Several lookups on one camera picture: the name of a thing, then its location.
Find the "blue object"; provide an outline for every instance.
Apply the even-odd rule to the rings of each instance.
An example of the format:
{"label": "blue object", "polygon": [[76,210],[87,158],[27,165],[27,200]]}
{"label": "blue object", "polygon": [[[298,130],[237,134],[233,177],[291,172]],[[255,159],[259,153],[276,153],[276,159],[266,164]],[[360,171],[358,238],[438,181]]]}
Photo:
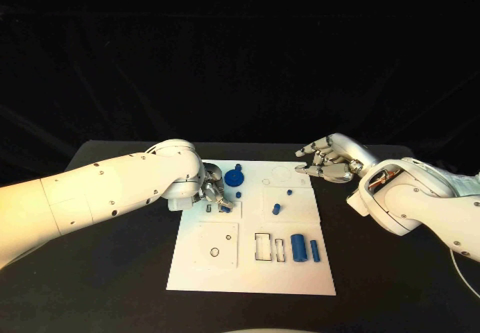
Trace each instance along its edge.
{"label": "blue object", "polygon": [[292,261],[305,262],[308,258],[305,249],[305,238],[302,237],[302,234],[292,234],[289,236],[289,240],[292,241]]}
{"label": "blue object", "polygon": [[224,173],[224,183],[227,186],[236,187],[242,185],[243,180],[242,166],[237,164],[235,169]]}
{"label": "blue object", "polygon": [[312,261],[314,262],[320,262],[320,254],[318,254],[317,241],[309,241],[309,246],[311,246]]}
{"label": "blue object", "polygon": [[272,214],[273,215],[278,215],[279,213],[279,204],[276,203],[273,206],[272,206]]}

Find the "cable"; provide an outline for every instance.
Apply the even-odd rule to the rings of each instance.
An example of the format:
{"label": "cable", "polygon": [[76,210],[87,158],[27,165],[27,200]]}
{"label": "cable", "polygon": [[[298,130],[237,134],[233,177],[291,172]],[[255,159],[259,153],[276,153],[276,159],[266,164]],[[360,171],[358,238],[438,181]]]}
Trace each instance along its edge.
{"label": "cable", "polygon": [[455,257],[452,255],[452,249],[449,249],[449,255],[452,257],[452,266],[455,266],[455,270],[457,270],[457,273],[459,275],[459,278],[462,279],[462,282],[465,283],[467,287],[469,288],[471,292],[477,295],[477,297],[480,298],[480,295],[478,293],[475,292],[475,290],[472,289],[469,283],[467,283],[467,280],[465,278],[462,277],[462,272],[459,271],[459,268],[458,268],[458,265],[457,265],[457,261],[455,261]]}

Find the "black table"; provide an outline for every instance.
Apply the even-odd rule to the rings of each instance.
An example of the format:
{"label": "black table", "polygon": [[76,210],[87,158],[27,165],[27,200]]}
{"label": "black table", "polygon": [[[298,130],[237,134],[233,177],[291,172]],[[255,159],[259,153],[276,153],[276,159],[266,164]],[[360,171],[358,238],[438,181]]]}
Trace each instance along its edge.
{"label": "black table", "polygon": [[[67,169],[152,144],[86,142]],[[196,149],[204,159],[292,161],[299,146],[203,143]],[[412,155],[400,146],[370,150],[382,159]],[[397,237],[360,217],[344,202],[357,182],[311,183],[335,296],[165,291],[181,213],[161,199],[54,239],[0,271],[0,330],[480,332],[480,302],[431,231],[420,226]],[[477,269],[469,259],[459,265]]]}

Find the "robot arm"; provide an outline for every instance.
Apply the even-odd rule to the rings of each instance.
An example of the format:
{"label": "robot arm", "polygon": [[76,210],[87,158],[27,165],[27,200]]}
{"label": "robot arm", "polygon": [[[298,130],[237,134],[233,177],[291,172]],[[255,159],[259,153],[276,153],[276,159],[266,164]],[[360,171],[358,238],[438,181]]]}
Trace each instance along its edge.
{"label": "robot arm", "polygon": [[347,204],[361,216],[402,236],[420,223],[445,245],[480,261],[480,182],[448,174],[412,158],[377,159],[348,137],[333,134],[307,145],[297,156],[314,153],[312,165],[297,172],[347,182],[360,176]]}
{"label": "robot arm", "polygon": [[229,208],[219,170],[193,145],[167,140],[54,176],[0,188],[0,268],[46,241],[152,203],[170,210],[206,198]]}

